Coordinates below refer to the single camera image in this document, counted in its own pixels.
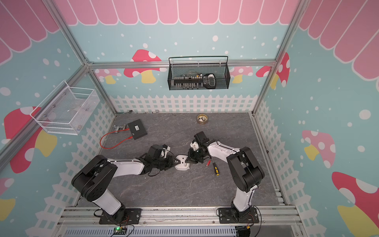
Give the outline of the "black yellow screwdriver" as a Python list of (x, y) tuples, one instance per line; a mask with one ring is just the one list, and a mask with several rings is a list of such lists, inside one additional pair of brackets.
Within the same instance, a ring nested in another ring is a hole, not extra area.
[(211, 161), (212, 161), (212, 165), (213, 165), (214, 172), (215, 172), (216, 176), (219, 176), (220, 172), (219, 172), (219, 169), (218, 169), (218, 166), (217, 166), (216, 162), (214, 161), (213, 158), (211, 158)]

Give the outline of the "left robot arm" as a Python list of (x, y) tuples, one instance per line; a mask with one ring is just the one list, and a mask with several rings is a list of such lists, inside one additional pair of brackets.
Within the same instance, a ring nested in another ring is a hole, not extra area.
[(101, 208), (110, 221), (121, 223), (128, 214), (125, 206), (108, 190), (112, 179), (149, 174), (154, 168), (168, 170), (180, 163), (167, 149), (145, 153), (132, 160), (113, 160), (97, 155), (72, 178), (71, 184), (82, 197)]

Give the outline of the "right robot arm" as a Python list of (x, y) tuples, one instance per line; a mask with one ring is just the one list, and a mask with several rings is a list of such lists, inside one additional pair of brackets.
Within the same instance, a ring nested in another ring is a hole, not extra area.
[(202, 163), (205, 159), (218, 158), (229, 166), (233, 181), (237, 186), (236, 195), (231, 205), (231, 216), (235, 221), (241, 221), (250, 216), (252, 197), (259, 188), (265, 173), (248, 147), (233, 148), (219, 141), (190, 144), (187, 163)]

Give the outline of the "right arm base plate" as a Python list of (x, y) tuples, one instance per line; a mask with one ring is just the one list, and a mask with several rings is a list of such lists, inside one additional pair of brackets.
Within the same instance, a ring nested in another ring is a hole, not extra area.
[(239, 212), (234, 207), (220, 207), (216, 210), (216, 214), (221, 224), (256, 224), (260, 222), (257, 209), (254, 207), (250, 207), (243, 212)]

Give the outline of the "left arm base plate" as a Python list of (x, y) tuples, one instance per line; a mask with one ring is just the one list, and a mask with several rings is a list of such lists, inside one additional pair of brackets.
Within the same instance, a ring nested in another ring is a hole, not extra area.
[(100, 225), (126, 225), (126, 224), (139, 224), (141, 218), (141, 208), (125, 208), (122, 207), (113, 215), (109, 215), (106, 211), (100, 216)]

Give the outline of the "white alarm clock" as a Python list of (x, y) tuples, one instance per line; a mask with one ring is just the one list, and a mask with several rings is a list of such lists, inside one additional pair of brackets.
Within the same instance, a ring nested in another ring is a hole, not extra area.
[(187, 158), (188, 158), (188, 156), (186, 156), (186, 155), (178, 155), (176, 157), (177, 163), (175, 165), (175, 169), (178, 170), (178, 171), (187, 171), (187, 170), (189, 170), (190, 164), (186, 163)]

